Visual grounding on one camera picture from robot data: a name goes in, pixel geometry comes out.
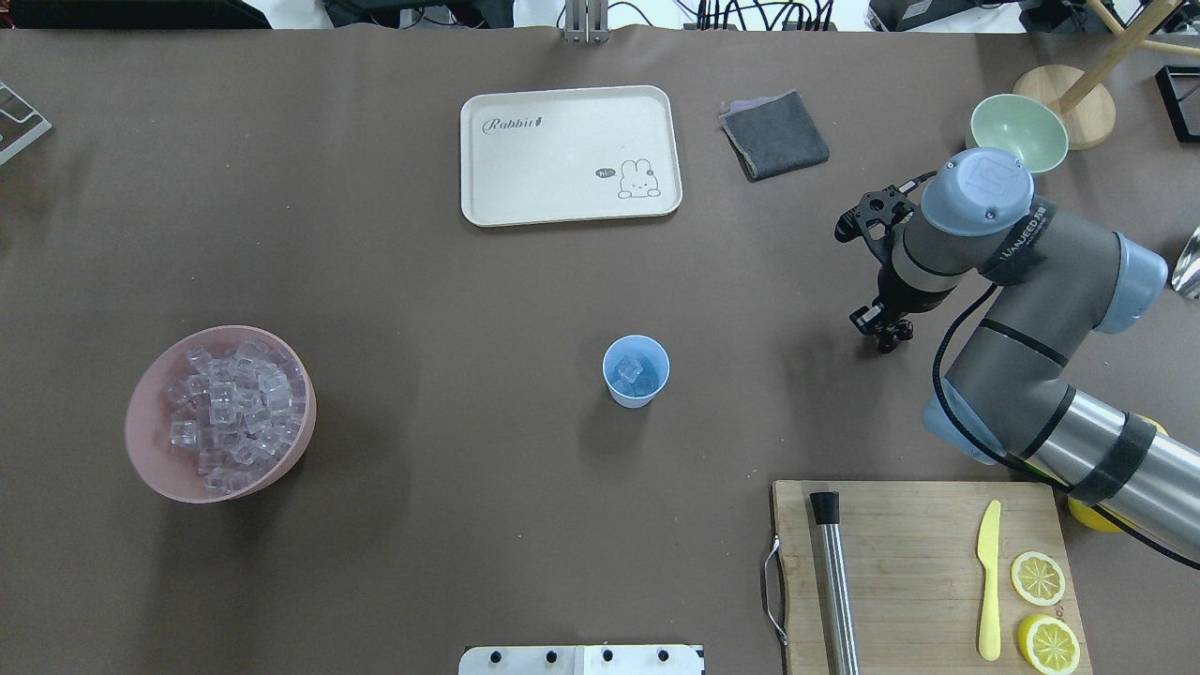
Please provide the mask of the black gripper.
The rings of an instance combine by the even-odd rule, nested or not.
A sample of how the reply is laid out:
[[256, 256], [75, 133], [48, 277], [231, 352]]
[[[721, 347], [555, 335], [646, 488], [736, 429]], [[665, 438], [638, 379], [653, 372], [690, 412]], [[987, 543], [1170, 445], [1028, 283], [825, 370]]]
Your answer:
[[892, 262], [896, 235], [902, 233], [902, 226], [917, 210], [916, 203], [908, 201], [908, 192], [920, 187], [932, 177], [930, 172], [923, 172], [902, 183], [900, 187], [892, 185], [866, 192], [862, 195], [858, 205], [836, 219], [834, 229], [836, 241], [848, 243], [860, 238], [881, 265], [876, 275], [875, 298], [869, 305], [862, 305], [848, 316], [856, 329], [866, 338], [876, 338], [882, 325], [906, 319], [908, 313], [932, 307], [932, 292], [917, 289], [901, 280]]

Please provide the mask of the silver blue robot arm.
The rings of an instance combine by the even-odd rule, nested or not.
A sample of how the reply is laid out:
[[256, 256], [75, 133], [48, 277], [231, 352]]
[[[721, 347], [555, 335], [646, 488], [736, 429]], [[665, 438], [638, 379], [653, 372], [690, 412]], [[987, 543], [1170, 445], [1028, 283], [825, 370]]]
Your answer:
[[989, 283], [986, 313], [948, 368], [936, 351], [926, 428], [1196, 567], [1196, 450], [1063, 377], [1088, 334], [1123, 331], [1152, 307], [1166, 281], [1159, 255], [1038, 196], [1028, 168], [996, 148], [866, 192], [835, 235], [864, 240], [881, 264], [876, 298], [851, 319], [882, 353], [968, 273]]

